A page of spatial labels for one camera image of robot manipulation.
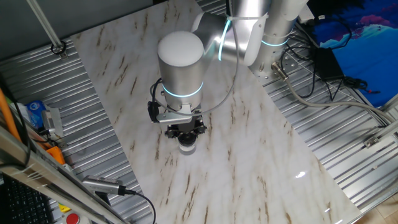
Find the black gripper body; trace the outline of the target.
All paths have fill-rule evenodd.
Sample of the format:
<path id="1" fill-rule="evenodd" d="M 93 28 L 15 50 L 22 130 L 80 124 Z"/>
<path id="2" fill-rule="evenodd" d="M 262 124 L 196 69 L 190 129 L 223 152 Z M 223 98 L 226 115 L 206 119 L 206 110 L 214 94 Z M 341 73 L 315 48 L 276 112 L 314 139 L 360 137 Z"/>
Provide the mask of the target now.
<path id="1" fill-rule="evenodd" d="M 183 123 L 183 124 L 171 124 L 169 126 L 179 126 L 179 129 L 183 131 L 183 134 L 194 134 L 193 129 L 195 126 L 196 121 L 201 121 L 203 122 L 202 116 L 193 116 L 192 120 L 189 123 Z"/>

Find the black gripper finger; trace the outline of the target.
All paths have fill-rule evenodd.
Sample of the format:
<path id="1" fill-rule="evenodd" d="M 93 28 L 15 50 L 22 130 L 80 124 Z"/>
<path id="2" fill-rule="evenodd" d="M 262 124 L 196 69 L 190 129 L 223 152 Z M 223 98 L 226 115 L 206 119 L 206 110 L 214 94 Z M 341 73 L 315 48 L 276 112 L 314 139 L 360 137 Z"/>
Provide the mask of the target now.
<path id="1" fill-rule="evenodd" d="M 195 122 L 195 126 L 194 126 L 194 129 L 193 129 L 193 132 L 196 135 L 204 134 L 206 132 L 206 130 L 207 130 L 207 127 L 204 125 L 203 122 L 201 122 L 201 121 L 196 121 Z"/>
<path id="2" fill-rule="evenodd" d="M 165 136 L 167 136 L 170 139 L 178 138 L 182 134 L 183 131 L 179 129 L 179 126 L 167 126 L 167 129 L 165 131 Z"/>

